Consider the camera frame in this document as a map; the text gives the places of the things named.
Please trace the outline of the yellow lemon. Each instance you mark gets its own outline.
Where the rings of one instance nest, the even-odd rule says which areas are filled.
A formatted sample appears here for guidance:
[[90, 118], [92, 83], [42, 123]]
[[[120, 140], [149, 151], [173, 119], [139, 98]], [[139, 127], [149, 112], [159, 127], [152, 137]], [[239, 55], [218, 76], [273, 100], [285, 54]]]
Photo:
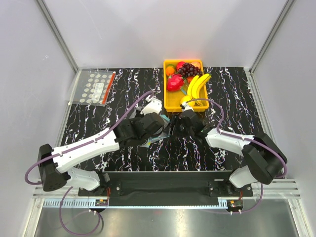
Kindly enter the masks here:
[[195, 101], [192, 101], [192, 99], [193, 99], [192, 96], [185, 95], [180, 100], [180, 104], [182, 105], [183, 103], [187, 103], [189, 106], [193, 107], [195, 105]]

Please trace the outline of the clear bag teal zipper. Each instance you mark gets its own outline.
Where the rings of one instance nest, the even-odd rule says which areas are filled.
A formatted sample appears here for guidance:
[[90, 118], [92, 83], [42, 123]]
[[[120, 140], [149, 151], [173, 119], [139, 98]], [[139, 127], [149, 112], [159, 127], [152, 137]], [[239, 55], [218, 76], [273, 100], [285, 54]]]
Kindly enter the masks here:
[[152, 143], [158, 142], [162, 139], [168, 138], [170, 136], [169, 127], [170, 127], [170, 119], [162, 114], [160, 117], [163, 119], [164, 128], [160, 130], [154, 137], [150, 137], [145, 143], [139, 145], [140, 147], [148, 148]]

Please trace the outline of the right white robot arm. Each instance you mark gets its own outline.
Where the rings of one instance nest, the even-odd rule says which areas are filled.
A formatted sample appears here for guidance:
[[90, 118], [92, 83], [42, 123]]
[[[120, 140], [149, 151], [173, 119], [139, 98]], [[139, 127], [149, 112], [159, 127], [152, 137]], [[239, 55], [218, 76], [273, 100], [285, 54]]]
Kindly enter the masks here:
[[275, 178], [286, 175], [287, 158], [264, 132], [257, 136], [226, 132], [203, 123], [194, 111], [186, 110], [171, 117], [170, 134], [191, 137], [211, 148], [243, 157], [246, 165], [234, 170], [224, 183], [228, 195], [235, 196], [244, 186], [256, 182], [268, 185]]

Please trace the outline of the yellow banana bunch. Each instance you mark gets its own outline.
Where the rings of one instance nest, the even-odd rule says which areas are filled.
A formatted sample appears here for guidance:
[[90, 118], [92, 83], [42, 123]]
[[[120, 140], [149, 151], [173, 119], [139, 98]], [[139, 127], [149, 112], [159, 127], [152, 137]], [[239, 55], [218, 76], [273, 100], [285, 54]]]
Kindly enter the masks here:
[[190, 82], [187, 95], [191, 96], [194, 99], [199, 98], [199, 92], [204, 87], [204, 85], [211, 79], [210, 74], [204, 74], [202, 76], [195, 76]]

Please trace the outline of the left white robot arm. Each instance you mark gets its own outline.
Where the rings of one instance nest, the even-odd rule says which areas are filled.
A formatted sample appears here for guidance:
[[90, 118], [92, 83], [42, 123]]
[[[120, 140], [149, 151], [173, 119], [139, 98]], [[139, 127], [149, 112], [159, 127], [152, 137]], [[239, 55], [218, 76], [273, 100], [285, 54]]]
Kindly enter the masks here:
[[123, 119], [112, 128], [67, 146], [52, 148], [45, 144], [39, 149], [42, 189], [52, 192], [68, 185], [100, 196], [106, 191], [109, 178], [99, 171], [78, 169], [76, 165], [100, 154], [144, 145], [160, 137], [166, 127], [162, 116], [149, 113]]

